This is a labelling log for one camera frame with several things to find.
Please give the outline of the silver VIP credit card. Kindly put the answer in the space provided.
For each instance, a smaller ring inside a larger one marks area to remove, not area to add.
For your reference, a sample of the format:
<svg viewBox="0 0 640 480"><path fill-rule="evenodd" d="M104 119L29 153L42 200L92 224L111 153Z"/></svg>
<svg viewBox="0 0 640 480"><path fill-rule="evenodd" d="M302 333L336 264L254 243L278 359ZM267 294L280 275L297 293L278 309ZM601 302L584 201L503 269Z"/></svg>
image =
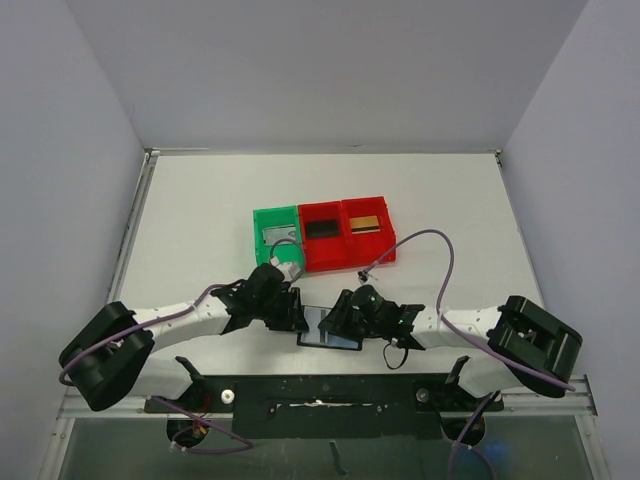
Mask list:
<svg viewBox="0 0 640 480"><path fill-rule="evenodd" d="M295 225L270 226L262 231L264 244L272 246L280 240L290 238L297 240L297 228Z"/></svg>

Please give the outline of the black VIP credit card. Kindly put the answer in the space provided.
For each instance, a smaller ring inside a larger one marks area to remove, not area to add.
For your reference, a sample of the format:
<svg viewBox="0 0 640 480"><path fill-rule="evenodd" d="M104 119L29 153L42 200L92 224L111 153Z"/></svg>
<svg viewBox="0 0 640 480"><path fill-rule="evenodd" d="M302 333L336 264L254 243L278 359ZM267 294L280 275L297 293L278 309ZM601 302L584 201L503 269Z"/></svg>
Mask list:
<svg viewBox="0 0 640 480"><path fill-rule="evenodd" d="M304 224L308 239L322 239L338 237L340 235L339 222L336 219L309 221Z"/></svg>

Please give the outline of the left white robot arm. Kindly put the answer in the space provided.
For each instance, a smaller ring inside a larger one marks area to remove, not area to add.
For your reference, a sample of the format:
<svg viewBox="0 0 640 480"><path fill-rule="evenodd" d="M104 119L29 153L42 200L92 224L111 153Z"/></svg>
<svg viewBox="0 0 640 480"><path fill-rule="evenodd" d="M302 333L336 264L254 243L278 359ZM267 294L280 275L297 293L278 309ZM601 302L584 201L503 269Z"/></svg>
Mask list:
<svg viewBox="0 0 640 480"><path fill-rule="evenodd" d="M194 300L130 309L103 306L63 349L59 381L76 388L93 411L106 410L130 393L179 399L197 381L186 360L158 352L198 337L222 336L258 320L271 331L305 332L296 262L272 259L248 278L208 286Z"/></svg>

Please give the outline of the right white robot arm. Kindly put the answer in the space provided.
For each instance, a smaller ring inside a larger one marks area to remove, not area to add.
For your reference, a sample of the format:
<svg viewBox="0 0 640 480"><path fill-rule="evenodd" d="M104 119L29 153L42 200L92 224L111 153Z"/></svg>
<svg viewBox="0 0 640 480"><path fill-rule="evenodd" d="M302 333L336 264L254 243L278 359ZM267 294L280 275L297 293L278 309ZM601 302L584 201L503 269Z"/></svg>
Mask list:
<svg viewBox="0 0 640 480"><path fill-rule="evenodd" d="M522 296L494 307L444 310L398 304L371 285L343 290L318 328L356 342L383 339L406 351L473 349L454 381L475 398L516 386L561 398L571 389L583 344L575 329Z"/></svg>

